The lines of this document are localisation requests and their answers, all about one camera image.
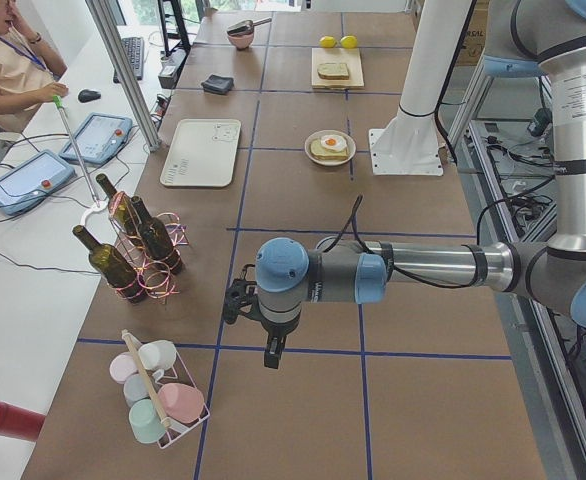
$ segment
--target woman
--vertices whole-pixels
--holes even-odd
[[[55,81],[64,60],[24,20],[15,0],[0,0],[0,128],[22,132],[39,106],[68,88]]]

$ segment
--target wooden cutting board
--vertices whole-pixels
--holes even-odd
[[[346,63],[349,69],[348,80],[326,80],[317,74],[322,63]],[[346,90],[364,88],[364,74],[359,48],[314,48],[311,53],[311,85],[313,88],[334,88]]]

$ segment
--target yellow lemon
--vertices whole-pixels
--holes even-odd
[[[328,35],[320,38],[320,47],[322,48],[333,48],[336,43],[337,41],[335,40],[335,38],[330,37]]]
[[[353,35],[346,35],[345,37],[342,37],[342,40],[340,40],[340,44],[344,48],[356,48],[357,37],[354,37]]]

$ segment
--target computer mouse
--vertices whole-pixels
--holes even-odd
[[[77,99],[80,101],[80,103],[92,102],[93,100],[97,100],[101,97],[102,94],[97,90],[89,90],[86,88],[77,94]]]

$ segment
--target keyboard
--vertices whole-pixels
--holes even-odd
[[[131,62],[135,78],[142,80],[144,76],[144,38],[125,37],[122,39],[122,46],[129,62]],[[120,83],[116,71],[113,71],[113,82]]]

